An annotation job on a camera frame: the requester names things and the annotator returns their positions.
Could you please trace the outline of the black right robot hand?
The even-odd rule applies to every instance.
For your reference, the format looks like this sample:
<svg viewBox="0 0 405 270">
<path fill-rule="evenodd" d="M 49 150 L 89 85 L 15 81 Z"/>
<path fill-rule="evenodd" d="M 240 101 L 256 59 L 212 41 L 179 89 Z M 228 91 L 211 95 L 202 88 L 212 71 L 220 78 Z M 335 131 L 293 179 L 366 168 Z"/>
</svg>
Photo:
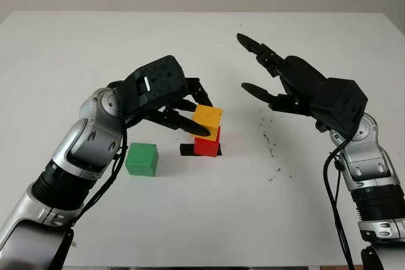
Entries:
<svg viewBox="0 0 405 270">
<path fill-rule="evenodd" d="M 255 98 L 268 104 L 269 108 L 283 113 L 312 116 L 310 105 L 320 91 L 326 78 L 309 63 L 297 56 L 281 58 L 265 44 L 237 34 L 239 43 L 256 55 L 256 61 L 273 77 L 279 77 L 285 94 L 277 96 L 252 83 L 241 86 Z"/>
</svg>

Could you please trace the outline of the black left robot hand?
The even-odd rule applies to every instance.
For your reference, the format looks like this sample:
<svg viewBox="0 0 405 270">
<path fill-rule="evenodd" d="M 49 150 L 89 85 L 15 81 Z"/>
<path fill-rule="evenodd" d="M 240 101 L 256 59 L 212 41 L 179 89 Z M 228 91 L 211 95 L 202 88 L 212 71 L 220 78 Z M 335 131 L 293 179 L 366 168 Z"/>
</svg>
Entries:
<svg viewBox="0 0 405 270">
<path fill-rule="evenodd" d="M 185 99 L 185 96 L 174 99 L 163 104 L 164 109 L 162 111 L 159 109 L 148 110 L 144 119 L 172 130 L 181 129 L 192 135 L 208 137 L 211 133 L 206 127 L 179 113 L 179 111 L 195 112 L 198 104 L 213 107 L 213 103 L 199 78 L 186 78 L 186 81 L 189 88 L 186 96 L 191 95 L 194 102 Z"/>
</svg>

